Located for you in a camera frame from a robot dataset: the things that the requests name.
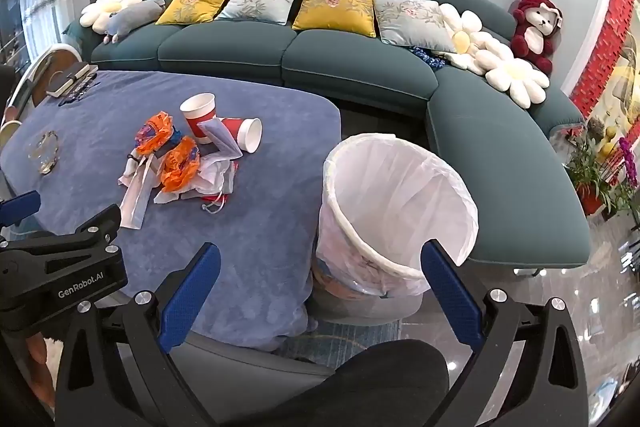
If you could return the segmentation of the grey face mask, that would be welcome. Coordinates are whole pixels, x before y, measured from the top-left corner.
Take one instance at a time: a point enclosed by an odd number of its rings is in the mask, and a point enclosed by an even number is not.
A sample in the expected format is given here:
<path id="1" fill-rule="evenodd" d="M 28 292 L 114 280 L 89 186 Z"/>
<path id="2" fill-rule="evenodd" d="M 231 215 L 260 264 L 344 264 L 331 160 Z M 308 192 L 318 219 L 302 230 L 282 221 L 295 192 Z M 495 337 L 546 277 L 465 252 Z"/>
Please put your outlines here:
<path id="1" fill-rule="evenodd" d="M 231 132 L 224 125 L 221 119 L 212 118 L 198 123 L 201 130 L 216 147 L 215 152 L 208 153 L 204 159 L 207 161 L 217 160 L 237 160 L 243 156 L 242 150 Z"/>

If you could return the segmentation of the blue wrapper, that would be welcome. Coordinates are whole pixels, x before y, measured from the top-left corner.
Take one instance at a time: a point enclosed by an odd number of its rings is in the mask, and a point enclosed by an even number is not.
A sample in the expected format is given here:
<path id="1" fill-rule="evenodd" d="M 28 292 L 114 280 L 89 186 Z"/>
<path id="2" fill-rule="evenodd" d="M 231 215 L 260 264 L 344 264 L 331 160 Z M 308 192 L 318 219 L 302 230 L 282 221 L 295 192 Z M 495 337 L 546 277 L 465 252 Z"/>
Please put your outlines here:
<path id="1" fill-rule="evenodd" d="M 172 127 L 172 133 L 167 144 L 171 147 L 176 147 L 181 142 L 182 138 L 183 134 L 176 127 Z"/>

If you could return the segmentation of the light blue cushion right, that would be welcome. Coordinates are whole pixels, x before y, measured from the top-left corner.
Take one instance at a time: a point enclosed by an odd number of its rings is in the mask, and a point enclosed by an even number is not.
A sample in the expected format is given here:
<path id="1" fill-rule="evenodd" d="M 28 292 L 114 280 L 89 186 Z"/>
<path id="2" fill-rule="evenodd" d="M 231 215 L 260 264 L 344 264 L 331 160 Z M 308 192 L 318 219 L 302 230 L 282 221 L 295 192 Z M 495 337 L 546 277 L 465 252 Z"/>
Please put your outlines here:
<path id="1" fill-rule="evenodd" d="M 373 0 L 381 41 L 391 46 L 454 53 L 442 10 L 432 0 Z"/>

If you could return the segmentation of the orange plastic bag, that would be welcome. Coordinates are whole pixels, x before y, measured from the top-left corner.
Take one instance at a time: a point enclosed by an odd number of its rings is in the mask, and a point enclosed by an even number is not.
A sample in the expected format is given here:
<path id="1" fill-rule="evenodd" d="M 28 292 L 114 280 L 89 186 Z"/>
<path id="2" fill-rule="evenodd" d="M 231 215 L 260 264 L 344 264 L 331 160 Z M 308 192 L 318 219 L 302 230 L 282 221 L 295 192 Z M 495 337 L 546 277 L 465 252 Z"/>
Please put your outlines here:
<path id="1" fill-rule="evenodd" d="M 166 112 L 160 112 L 147 121 L 134 136 L 136 152 L 146 156 L 155 153 L 164 146 L 174 134 L 172 117 Z"/>
<path id="2" fill-rule="evenodd" d="M 190 136 L 170 150 L 160 165 L 160 185 L 166 193 L 175 193 L 185 188 L 200 169 L 200 150 Z"/>

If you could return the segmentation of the red paper cup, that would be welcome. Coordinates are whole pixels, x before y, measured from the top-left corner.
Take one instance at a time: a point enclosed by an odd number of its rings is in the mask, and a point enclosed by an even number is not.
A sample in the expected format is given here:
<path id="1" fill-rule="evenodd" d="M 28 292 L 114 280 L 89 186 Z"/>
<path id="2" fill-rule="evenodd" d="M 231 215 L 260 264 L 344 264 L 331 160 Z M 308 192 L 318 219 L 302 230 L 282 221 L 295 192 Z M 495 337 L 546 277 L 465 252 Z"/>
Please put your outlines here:
<path id="1" fill-rule="evenodd" d="M 221 118 L 240 150 L 253 154 L 262 142 L 262 121 L 259 118 Z"/>
<path id="2" fill-rule="evenodd" d="M 199 93 L 184 100 L 180 112 L 186 120 L 194 139 L 201 144 L 209 144 L 209 137 L 198 127 L 201 122 L 216 117 L 216 96 L 213 93 Z"/>

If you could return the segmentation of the red paper packet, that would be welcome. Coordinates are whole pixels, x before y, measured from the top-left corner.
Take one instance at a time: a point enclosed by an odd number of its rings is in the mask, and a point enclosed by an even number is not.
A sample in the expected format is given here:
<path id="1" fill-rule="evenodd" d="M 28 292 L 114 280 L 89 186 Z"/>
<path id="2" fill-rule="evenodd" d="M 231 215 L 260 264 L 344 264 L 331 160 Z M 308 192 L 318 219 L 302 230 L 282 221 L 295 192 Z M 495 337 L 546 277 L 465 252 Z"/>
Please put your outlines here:
<path id="1" fill-rule="evenodd" d="M 224 205 L 228 200 L 228 195 L 224 193 L 218 193 L 216 195 L 203 196 L 201 203 L 201 210 L 209 213 L 210 215 L 216 215 L 224 209 Z"/>

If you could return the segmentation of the dark notebook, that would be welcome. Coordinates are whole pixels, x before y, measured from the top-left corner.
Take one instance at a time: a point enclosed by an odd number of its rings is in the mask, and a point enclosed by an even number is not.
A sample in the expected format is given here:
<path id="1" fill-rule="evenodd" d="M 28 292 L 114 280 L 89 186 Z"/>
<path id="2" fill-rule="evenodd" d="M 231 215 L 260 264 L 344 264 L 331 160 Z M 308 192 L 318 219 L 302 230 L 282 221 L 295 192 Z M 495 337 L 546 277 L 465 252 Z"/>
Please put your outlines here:
<path id="1" fill-rule="evenodd" d="M 98 66 L 87 62 L 76 62 L 63 72 L 55 72 L 47 85 L 46 95 L 51 98 L 61 98 L 66 95 L 76 83 L 98 71 Z"/>

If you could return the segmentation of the white flower cushion right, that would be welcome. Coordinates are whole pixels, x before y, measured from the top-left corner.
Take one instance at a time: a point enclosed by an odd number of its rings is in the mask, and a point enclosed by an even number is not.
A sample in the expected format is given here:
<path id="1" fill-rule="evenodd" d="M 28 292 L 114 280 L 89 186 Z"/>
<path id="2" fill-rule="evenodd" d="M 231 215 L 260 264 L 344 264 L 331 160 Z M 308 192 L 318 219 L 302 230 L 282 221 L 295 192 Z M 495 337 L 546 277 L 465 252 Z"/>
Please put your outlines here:
<path id="1" fill-rule="evenodd" d="M 506 93 L 522 109 L 546 101 L 550 80 L 504 43 L 484 31 L 480 18 L 469 10 L 459 13 L 449 3 L 439 5 L 454 53 L 437 52 L 451 65 L 483 76 L 489 86 Z"/>

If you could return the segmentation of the white flower cushion left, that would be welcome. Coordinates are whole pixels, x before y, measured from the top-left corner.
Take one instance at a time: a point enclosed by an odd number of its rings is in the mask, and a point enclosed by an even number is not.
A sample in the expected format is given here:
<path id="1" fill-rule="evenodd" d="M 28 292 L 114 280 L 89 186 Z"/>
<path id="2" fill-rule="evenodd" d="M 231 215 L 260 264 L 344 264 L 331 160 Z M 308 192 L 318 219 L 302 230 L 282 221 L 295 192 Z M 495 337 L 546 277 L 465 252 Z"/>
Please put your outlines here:
<path id="1" fill-rule="evenodd" d="M 104 35 L 108 20 L 121 10 L 142 0 L 96 0 L 85 6 L 80 13 L 79 25 L 91 28 L 96 34 Z"/>

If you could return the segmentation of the potted flower plant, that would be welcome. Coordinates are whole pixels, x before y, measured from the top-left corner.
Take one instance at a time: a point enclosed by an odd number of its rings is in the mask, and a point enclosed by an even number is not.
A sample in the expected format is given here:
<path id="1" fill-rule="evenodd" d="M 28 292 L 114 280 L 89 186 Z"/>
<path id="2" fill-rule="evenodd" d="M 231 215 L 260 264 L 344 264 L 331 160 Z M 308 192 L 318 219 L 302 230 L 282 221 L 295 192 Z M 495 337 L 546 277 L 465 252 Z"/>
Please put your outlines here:
<path id="1" fill-rule="evenodd" d="M 639 217 L 639 173 L 630 142 L 622 136 L 587 126 L 572 136 L 573 152 L 565 167 L 587 217 L 599 210 Z"/>

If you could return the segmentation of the round side chair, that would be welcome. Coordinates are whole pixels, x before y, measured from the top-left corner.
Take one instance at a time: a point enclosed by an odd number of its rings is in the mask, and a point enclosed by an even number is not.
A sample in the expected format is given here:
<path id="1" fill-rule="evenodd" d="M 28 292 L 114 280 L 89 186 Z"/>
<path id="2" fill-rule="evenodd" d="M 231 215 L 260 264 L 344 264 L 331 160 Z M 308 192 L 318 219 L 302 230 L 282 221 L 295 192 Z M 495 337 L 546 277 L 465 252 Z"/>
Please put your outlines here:
<path id="1" fill-rule="evenodd" d="M 22 120 L 31 109 L 47 98 L 51 78 L 80 61 L 78 51 L 67 43 L 49 46 L 28 66 L 12 88 L 9 98 L 2 103 L 1 124 Z"/>

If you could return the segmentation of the teal sectional sofa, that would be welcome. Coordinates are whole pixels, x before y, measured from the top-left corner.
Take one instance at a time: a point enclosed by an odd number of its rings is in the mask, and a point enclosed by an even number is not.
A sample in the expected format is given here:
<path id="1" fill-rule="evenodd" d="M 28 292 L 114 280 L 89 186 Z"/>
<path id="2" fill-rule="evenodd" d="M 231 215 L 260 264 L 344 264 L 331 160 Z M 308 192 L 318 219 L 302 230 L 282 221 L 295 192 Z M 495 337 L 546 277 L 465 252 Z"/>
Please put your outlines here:
<path id="1" fill-rule="evenodd" d="M 488 0 L 435 0 L 480 17 L 500 41 L 513 17 Z M 80 23 L 65 35 L 82 58 L 107 69 L 163 70 L 270 83 L 425 121 L 428 145 L 457 170 L 480 216 L 472 258 L 512 268 L 576 268 L 590 233 L 552 134 L 582 123 L 557 87 L 519 108 L 480 76 L 432 69 L 399 46 L 334 29 L 266 22 L 149 25 L 108 46 Z"/>

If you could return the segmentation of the glass ashtray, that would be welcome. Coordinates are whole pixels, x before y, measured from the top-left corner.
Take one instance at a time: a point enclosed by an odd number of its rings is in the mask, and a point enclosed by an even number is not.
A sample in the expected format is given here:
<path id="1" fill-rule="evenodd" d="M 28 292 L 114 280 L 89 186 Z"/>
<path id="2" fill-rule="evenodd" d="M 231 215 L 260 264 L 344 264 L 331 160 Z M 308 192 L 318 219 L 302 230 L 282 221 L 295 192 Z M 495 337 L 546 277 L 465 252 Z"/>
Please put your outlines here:
<path id="1" fill-rule="evenodd" d="M 41 176 L 47 176 L 58 163 L 58 135 L 54 131 L 44 132 L 32 144 L 28 158 Z"/>

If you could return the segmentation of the grey seal plush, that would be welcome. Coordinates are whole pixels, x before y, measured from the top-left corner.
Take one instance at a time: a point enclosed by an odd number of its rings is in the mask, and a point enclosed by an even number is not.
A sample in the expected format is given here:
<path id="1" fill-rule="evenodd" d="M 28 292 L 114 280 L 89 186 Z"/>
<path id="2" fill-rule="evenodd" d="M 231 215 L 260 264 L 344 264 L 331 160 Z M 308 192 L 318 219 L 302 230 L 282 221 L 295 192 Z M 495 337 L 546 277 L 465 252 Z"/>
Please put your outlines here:
<path id="1" fill-rule="evenodd" d="M 118 43 L 131 31 L 156 22 L 166 8 L 165 0 L 143 0 L 112 15 L 105 26 L 104 44 Z"/>

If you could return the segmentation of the white lined trash bin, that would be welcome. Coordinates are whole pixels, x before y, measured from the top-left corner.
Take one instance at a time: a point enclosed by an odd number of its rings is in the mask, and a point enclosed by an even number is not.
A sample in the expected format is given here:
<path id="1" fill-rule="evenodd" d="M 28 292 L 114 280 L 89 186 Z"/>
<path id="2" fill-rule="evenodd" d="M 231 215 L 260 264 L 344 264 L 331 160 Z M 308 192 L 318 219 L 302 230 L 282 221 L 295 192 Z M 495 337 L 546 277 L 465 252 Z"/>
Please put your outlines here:
<path id="1" fill-rule="evenodd" d="M 437 239 L 456 265 L 472 253 L 478 210 L 461 176 L 392 134 L 338 143 L 323 164 L 314 278 L 345 300 L 420 296 L 421 251 Z"/>

